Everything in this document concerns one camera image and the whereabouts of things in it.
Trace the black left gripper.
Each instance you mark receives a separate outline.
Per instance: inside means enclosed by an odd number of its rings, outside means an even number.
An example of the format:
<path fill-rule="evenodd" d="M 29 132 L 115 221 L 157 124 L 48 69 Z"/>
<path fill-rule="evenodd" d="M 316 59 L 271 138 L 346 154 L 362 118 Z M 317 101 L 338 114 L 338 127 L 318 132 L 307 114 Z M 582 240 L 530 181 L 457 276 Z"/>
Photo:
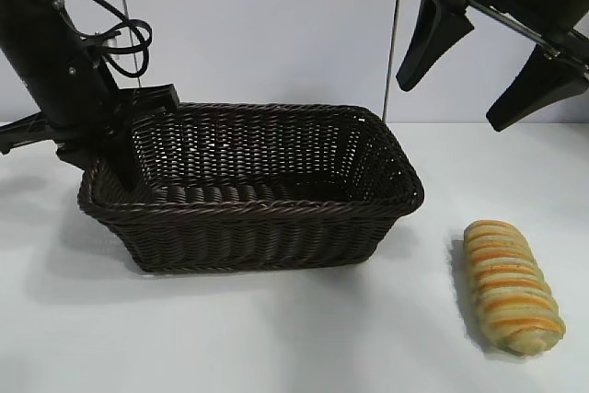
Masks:
<path fill-rule="evenodd" d="M 56 70 L 18 78 L 39 111 L 1 127 L 1 153 L 52 140 L 58 158 L 83 171 L 108 155 L 112 171 L 127 191 L 138 182 L 134 120 L 179 108 L 173 85 L 119 88 L 104 70 Z"/>

